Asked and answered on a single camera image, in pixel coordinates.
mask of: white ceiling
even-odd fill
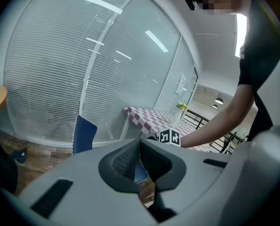
[[[191,11],[184,0],[170,0],[181,13],[187,22],[189,29],[194,35],[195,43],[201,59],[202,77],[205,74],[220,79],[215,79],[218,83],[224,84],[226,78],[229,84],[232,83],[231,93],[235,92],[239,79],[239,58],[235,56],[237,41],[237,19],[236,15],[213,16],[205,11],[196,8]]]
[[[218,97],[218,95],[223,99],[224,101],[223,105],[220,105],[215,102],[215,99]],[[212,88],[204,87],[202,85],[197,86],[197,89],[193,97],[193,100],[201,102],[210,107],[212,107],[212,105],[217,105],[218,111],[222,111],[224,108],[226,108],[232,99],[233,97],[230,95],[227,95],[225,93],[222,93]],[[256,108],[252,107],[247,117],[251,117],[252,119],[254,119],[257,114],[257,111],[258,110]]]

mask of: black t-shirt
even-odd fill
[[[252,0],[248,15],[249,29],[240,55],[238,85],[253,87],[258,113],[248,135],[250,141],[256,134],[272,126],[271,118],[257,94],[280,59],[280,23],[264,0]]]

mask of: white cube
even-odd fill
[[[173,128],[167,128],[160,131],[159,142],[181,146],[181,138],[179,133]]]

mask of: person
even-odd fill
[[[275,14],[280,10],[275,0]],[[230,104],[197,131],[181,138],[181,147],[193,147],[215,141],[241,124],[254,101],[258,113],[248,135],[252,140],[272,126],[271,118],[257,91],[280,58],[280,20],[265,0],[196,0],[198,6],[213,15],[242,14],[248,18],[248,32],[240,49],[240,78]]]

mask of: black rectangle strip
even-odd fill
[[[31,207],[44,218],[48,218],[55,207],[72,186],[73,182],[66,179],[57,180]]]
[[[217,160],[213,160],[213,159],[205,159],[203,162],[206,164],[210,164],[212,166],[220,167],[220,168],[225,168],[227,165],[226,162],[217,161]]]

